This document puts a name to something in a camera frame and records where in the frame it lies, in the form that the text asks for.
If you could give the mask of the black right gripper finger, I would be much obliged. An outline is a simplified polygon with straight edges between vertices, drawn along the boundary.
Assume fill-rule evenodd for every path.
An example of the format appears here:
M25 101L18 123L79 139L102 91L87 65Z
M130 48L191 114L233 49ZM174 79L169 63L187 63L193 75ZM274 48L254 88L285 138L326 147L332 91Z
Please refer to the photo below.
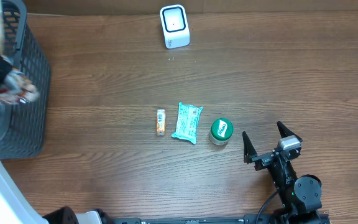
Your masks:
M278 130L279 130L280 135L281 135L282 138L286 138L286 137L289 137L289 136L295 136L299 140L299 142L303 142L301 137L299 137L293 131L288 129L281 121L277 122L277 127L278 127Z
M257 157L257 152L245 131L242 132L242 138L244 143L244 162L249 164Z

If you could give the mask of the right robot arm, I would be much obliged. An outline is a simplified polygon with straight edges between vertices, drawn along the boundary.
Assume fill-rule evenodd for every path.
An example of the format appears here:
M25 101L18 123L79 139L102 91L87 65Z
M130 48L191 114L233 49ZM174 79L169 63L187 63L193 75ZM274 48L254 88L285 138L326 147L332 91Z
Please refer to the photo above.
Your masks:
M318 210L322 207L322 183L315 175L298 177L291 161L301 154L302 138L277 122L281 138L271 152L258 155L247 133L242 133L244 162L256 171L267 169L275 186L274 193L264 202L254 223L322 223ZM279 196L283 207L266 218L262 217L270 201Z

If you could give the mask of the green lid jar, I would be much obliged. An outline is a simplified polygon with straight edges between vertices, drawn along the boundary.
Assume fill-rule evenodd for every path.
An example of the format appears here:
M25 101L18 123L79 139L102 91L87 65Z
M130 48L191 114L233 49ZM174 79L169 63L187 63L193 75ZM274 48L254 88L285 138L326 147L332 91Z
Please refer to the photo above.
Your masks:
M228 143L233 132L233 124L226 118L219 118L211 125L209 140L217 146L223 146Z

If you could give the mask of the teal tissue packet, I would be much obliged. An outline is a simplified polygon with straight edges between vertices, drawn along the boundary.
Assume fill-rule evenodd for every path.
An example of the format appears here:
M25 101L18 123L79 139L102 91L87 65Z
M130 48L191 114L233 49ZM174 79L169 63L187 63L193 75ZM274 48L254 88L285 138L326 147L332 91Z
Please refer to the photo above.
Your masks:
M179 102L177 124L171 137L196 144L198 123L202 110L202 106L196 107Z

